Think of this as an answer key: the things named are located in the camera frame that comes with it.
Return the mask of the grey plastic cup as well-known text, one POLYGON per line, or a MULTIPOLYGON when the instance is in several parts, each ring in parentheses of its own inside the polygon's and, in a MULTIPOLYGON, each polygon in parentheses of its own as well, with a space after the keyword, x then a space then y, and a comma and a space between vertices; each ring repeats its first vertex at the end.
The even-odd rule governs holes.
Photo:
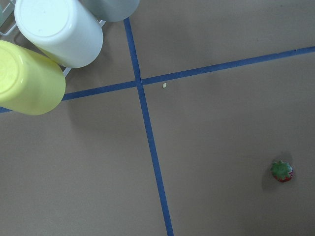
POLYGON ((118 22, 130 17, 140 0, 82 0, 82 4, 98 19, 118 22))

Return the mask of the red strawberry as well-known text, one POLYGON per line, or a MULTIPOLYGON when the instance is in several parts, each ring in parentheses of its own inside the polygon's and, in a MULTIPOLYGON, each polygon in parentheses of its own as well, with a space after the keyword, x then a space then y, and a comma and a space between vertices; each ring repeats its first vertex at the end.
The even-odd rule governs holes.
POLYGON ((270 172, 273 178, 282 183, 292 180, 294 174, 292 166, 281 160, 272 163, 270 172))

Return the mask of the yellow plastic cup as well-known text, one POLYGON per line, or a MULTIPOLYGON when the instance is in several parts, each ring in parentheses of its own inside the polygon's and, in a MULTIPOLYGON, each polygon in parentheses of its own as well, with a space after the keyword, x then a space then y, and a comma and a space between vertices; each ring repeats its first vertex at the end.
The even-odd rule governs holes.
POLYGON ((11 42, 0 42, 1 107, 42 115, 59 105, 65 88, 65 76, 54 61, 11 42))

